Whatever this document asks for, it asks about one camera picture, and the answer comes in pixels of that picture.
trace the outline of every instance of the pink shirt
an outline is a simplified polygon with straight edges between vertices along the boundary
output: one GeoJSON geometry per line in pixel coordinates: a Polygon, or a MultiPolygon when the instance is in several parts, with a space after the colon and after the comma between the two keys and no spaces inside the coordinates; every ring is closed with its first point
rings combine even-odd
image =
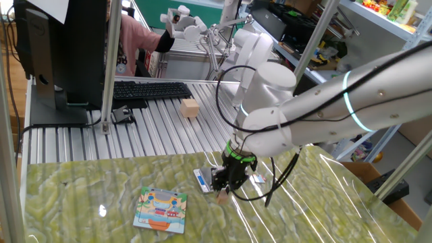
{"type": "Polygon", "coordinates": [[[115,75],[135,76],[135,52],[143,48],[151,53],[155,51],[161,36],[142,26],[134,18],[121,15],[120,47],[124,54],[117,57],[115,75]]]}

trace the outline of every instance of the table surface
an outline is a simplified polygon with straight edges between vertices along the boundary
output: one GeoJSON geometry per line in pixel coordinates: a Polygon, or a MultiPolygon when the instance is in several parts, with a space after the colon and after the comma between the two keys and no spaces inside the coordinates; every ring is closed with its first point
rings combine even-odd
{"type": "MultiPolygon", "coordinates": [[[[117,81],[178,82],[159,78],[116,77],[117,81]]],[[[200,105],[197,118],[184,118],[181,99],[148,101],[147,109],[133,109],[136,123],[111,125],[111,133],[102,135],[101,125],[92,128],[37,128],[24,138],[23,161],[26,164],[114,159],[149,155],[221,151],[230,139],[230,128],[217,112],[214,81],[181,80],[200,105]]],[[[221,85],[222,111],[234,121],[237,111],[231,99],[237,82],[221,85]]],[[[90,122],[100,111],[89,111],[90,122]]]]}
{"type": "MultiPolygon", "coordinates": [[[[275,158],[279,175],[294,156],[275,158]]],[[[27,242],[413,242],[416,230],[321,148],[306,146],[270,205],[204,195],[193,169],[221,165],[221,154],[195,153],[40,163],[28,166],[27,242]],[[143,186],[186,193],[184,234],[132,225],[143,186]]],[[[266,184],[248,180],[240,196],[271,186],[271,163],[259,159],[266,184]]]]}

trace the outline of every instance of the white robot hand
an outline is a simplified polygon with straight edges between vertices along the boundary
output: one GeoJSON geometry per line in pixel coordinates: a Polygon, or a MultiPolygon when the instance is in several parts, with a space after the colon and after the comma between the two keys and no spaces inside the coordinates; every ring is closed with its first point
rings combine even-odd
{"type": "Polygon", "coordinates": [[[207,30],[204,22],[198,17],[190,16],[190,10],[186,6],[178,9],[168,9],[167,14],[161,14],[161,22],[172,38],[180,38],[186,41],[195,41],[201,32],[207,30]]]}

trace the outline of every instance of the monitor stand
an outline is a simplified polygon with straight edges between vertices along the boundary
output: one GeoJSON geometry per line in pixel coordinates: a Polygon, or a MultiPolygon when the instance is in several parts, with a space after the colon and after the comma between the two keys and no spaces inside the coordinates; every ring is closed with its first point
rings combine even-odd
{"type": "Polygon", "coordinates": [[[32,85],[30,124],[87,124],[86,110],[69,107],[65,91],[57,92],[54,89],[48,17],[33,9],[27,9],[26,15],[36,80],[36,85],[32,85]]]}
{"type": "Polygon", "coordinates": [[[47,106],[38,98],[37,87],[32,85],[32,103],[30,104],[31,125],[78,125],[87,124],[87,112],[84,108],[69,107],[64,91],[56,92],[56,109],[47,106]]]}

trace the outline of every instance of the book cover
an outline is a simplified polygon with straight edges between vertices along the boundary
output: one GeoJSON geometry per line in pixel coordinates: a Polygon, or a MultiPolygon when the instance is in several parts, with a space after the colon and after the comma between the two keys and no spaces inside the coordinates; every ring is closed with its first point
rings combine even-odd
{"type": "Polygon", "coordinates": [[[143,186],[134,226],[184,233],[187,195],[143,186]]]}

